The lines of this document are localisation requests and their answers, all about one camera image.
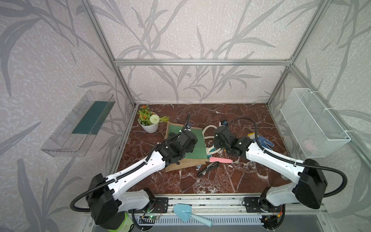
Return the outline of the black utility knife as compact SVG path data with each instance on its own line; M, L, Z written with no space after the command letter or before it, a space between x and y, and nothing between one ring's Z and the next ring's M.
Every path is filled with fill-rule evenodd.
M206 175L206 173L210 172L211 170L218 168L219 165L220 163L218 161L210 163L209 165L207 165L205 168L198 172L198 177Z

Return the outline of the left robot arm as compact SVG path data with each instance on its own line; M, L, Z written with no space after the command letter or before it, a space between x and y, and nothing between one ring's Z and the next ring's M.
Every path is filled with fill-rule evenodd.
M92 178L87 191L70 203L75 212L89 212L96 225L110 232L129 231L127 211L144 209L155 200L148 190L128 192L138 182L171 164L178 164L186 153L193 152L198 139L184 130L154 146L150 154L130 167L104 177Z

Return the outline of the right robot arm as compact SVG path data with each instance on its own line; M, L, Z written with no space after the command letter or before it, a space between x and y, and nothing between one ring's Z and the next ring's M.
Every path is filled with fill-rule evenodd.
M220 126L214 132L214 146L226 151L229 155L246 158L264 165L282 176L290 183L279 187L267 187L261 194L258 205L267 212L273 207L285 204L298 204L319 209L323 198L340 193L348 183L347 176L340 170L320 166L313 159L298 160L289 158L262 146L258 138L237 138L227 126ZM326 192L328 186L324 171L339 174L340 186Z

